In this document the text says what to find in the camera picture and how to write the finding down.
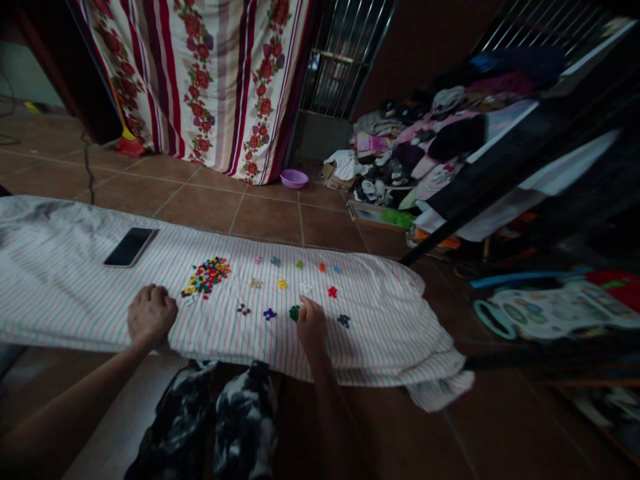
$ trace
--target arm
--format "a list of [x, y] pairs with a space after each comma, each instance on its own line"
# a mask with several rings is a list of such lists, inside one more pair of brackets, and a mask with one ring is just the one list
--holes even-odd
[[324, 310], [302, 295], [300, 300], [303, 306], [298, 316], [298, 339], [311, 366], [329, 478], [373, 478], [362, 437], [325, 349], [327, 319]]
[[136, 368], [165, 338], [177, 312], [164, 287], [142, 288], [129, 306], [131, 344], [0, 439], [2, 468], [19, 477], [30, 476], [66, 441], [62, 432], [84, 445]]

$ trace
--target person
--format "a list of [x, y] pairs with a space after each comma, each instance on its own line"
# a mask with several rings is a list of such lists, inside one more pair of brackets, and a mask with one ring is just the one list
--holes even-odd
[[[332, 479], [372, 478], [362, 438], [327, 354], [327, 320], [323, 308], [302, 295], [300, 301], [297, 336], [315, 384], [328, 476]], [[0, 472], [5, 473], [5, 478], [33, 478], [34, 467], [55, 456], [65, 433], [74, 432], [82, 444], [86, 443], [136, 368], [152, 350], [166, 343], [177, 314], [176, 302], [166, 288], [155, 284], [142, 288], [128, 309], [130, 345], [0, 439]], [[206, 427], [206, 420], [211, 418], [206, 414], [210, 410], [207, 395], [200, 395], [209, 391], [202, 388], [208, 382], [203, 373], [211, 370], [211, 364], [205, 365], [178, 386], [170, 385], [156, 408], [156, 421], [147, 430], [138, 458], [125, 478], [144, 478], [145, 475], [152, 478], [158, 468], [164, 469], [162, 478], [172, 478], [168, 471], [181, 472], [175, 474], [175, 478], [181, 479], [194, 474], [194, 470], [189, 473], [180, 470], [184, 467], [176, 463], [189, 460], [192, 467], [194, 462], [202, 460], [200, 454], [193, 452], [204, 449], [203, 436], [197, 434], [198, 426]], [[245, 374], [227, 384], [217, 399], [213, 454], [217, 479], [272, 476], [269, 462], [277, 435], [272, 431], [265, 434], [263, 430], [265, 425], [272, 428], [275, 418], [275, 398], [270, 397], [273, 388], [267, 372], [266, 364], [253, 362]], [[169, 417], [161, 415], [162, 411], [168, 412]], [[267, 421], [250, 423], [256, 416]], [[243, 436], [242, 432], [246, 431], [252, 433]], [[238, 456], [238, 450], [249, 452], [249, 465], [246, 454]], [[171, 465], [167, 464], [167, 452], [172, 455], [169, 456]]]

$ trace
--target white bedsheet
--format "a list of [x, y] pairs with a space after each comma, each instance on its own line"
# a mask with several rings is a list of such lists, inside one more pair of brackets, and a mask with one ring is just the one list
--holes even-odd
[[[160, 229], [138, 264], [104, 267], [136, 226]], [[231, 273], [208, 299], [198, 295], [186, 305], [180, 292], [192, 265], [215, 256], [227, 259]], [[260, 265], [254, 262], [258, 256]], [[269, 262], [273, 256], [281, 259], [280, 268]], [[261, 289], [250, 288], [252, 277], [264, 282]], [[288, 288], [279, 289], [279, 279]], [[311, 381], [289, 318], [303, 281], [312, 284], [308, 296], [329, 319], [328, 349], [340, 384], [406, 385], [428, 411], [471, 387], [473, 374], [460, 372], [464, 356], [422, 299], [424, 282], [394, 261], [216, 235], [72, 201], [0, 199], [0, 341], [119, 351], [129, 343], [127, 306], [153, 282], [177, 298], [180, 312], [169, 343], [180, 354], [247, 365], [260, 359]], [[335, 299], [327, 292], [332, 286]], [[249, 315], [237, 312], [240, 303], [251, 309]], [[277, 313], [270, 321], [262, 314], [268, 308]], [[351, 318], [348, 329], [336, 321], [339, 315]]]

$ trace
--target green item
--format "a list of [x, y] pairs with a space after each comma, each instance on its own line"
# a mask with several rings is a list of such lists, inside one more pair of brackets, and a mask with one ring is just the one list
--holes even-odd
[[289, 316], [291, 317], [291, 320], [293, 320], [294, 322], [298, 322], [298, 314], [300, 314], [300, 305], [294, 305], [291, 307], [291, 310], [289, 310]]
[[394, 223], [398, 227], [404, 228], [406, 230], [409, 230], [413, 225], [413, 218], [413, 215], [404, 212], [398, 212], [398, 210], [393, 209], [386, 210], [382, 212], [382, 215], [380, 215], [380, 220], [388, 223]]
[[408, 210], [415, 207], [415, 201], [417, 200], [415, 196], [417, 194], [417, 190], [418, 187], [414, 188], [405, 198], [402, 199], [402, 202], [400, 202], [400, 205], [398, 206], [398, 210]]

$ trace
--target striped curtain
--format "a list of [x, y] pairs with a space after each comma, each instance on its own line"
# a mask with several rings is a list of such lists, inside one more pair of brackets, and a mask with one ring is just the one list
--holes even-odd
[[146, 149], [263, 185], [280, 174], [313, 0], [78, 0]]

